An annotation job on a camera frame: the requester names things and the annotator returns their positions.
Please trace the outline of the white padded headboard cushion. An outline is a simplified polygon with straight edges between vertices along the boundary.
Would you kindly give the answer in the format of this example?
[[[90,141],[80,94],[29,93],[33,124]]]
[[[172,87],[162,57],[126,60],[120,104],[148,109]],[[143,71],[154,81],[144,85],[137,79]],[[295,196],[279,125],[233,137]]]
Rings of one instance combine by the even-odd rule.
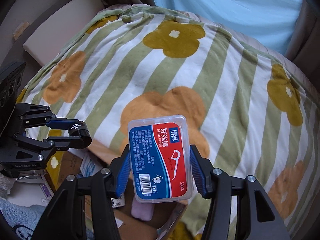
[[[103,9],[101,0],[71,0],[31,34],[23,44],[24,50],[44,66]]]

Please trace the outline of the white blue carton box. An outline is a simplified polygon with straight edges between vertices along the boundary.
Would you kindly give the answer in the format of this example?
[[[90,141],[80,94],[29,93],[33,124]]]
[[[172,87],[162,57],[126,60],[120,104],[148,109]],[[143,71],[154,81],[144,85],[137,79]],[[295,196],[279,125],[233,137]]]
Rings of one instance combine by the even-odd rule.
[[[80,165],[80,172],[83,177],[90,177],[99,172],[103,166],[98,158],[91,152],[86,152]]]

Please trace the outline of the light blue window sheet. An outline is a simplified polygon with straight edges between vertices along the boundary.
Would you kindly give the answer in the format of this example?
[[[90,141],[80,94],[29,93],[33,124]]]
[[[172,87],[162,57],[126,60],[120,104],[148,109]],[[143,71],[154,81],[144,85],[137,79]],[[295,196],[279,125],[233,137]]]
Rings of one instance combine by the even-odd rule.
[[[154,0],[163,8],[188,11],[255,38],[284,54],[303,0]]]

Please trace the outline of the dental floss plastic case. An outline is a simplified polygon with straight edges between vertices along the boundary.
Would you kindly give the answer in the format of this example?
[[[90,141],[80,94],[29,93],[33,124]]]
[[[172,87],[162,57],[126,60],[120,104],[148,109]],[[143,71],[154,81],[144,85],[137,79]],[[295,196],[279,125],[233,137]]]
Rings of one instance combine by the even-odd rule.
[[[182,115],[132,120],[127,126],[136,200],[181,202],[191,198],[187,120]]]

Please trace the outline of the brown right curtain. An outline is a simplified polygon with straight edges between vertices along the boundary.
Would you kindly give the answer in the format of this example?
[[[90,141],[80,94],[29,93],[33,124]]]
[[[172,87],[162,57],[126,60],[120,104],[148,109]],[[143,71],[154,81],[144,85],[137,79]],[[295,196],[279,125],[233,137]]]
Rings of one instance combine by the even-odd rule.
[[[319,89],[319,17],[303,0],[285,57],[292,61]]]

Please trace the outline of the flower striped fleece blanket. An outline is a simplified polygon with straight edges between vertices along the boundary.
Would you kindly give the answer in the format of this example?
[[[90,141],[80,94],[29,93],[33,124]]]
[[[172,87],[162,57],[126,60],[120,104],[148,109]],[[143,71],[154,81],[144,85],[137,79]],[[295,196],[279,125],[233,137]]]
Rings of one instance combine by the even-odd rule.
[[[256,176],[291,237],[319,193],[319,92],[290,60],[188,12],[99,12],[18,100],[84,121],[110,153],[131,120],[182,115],[189,141],[228,174]]]

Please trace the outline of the open cardboard box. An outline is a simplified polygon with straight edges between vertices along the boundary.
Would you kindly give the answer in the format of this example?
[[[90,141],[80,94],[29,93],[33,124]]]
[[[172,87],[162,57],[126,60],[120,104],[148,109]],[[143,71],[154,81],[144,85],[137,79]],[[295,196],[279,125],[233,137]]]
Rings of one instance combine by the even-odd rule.
[[[110,163],[120,156],[109,150],[96,140],[85,150],[58,151],[51,157],[47,165],[54,189],[57,189],[70,174],[80,173],[80,166],[85,157],[98,165],[99,161]],[[185,211],[183,202],[156,203],[153,205],[153,215],[144,221],[132,215],[133,207],[141,207],[145,211],[149,204],[135,200],[132,178],[129,178],[123,196],[113,199],[114,214],[122,239],[167,239]]]

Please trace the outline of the pink towel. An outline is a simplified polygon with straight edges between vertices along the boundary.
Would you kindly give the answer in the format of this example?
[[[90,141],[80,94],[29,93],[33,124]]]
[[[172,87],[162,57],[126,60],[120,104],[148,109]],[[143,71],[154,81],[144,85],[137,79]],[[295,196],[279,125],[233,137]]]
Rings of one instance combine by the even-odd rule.
[[[131,216],[142,221],[150,221],[153,217],[155,205],[152,203],[140,203],[133,198]]]

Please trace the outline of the black round jar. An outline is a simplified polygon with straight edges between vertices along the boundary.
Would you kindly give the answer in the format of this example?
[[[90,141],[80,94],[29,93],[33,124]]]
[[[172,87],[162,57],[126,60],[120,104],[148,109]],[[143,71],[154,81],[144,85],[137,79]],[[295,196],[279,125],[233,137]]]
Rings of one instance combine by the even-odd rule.
[[[82,140],[91,139],[91,135],[87,128],[87,125],[83,121],[76,121],[68,128],[68,134],[71,137],[81,137]]]

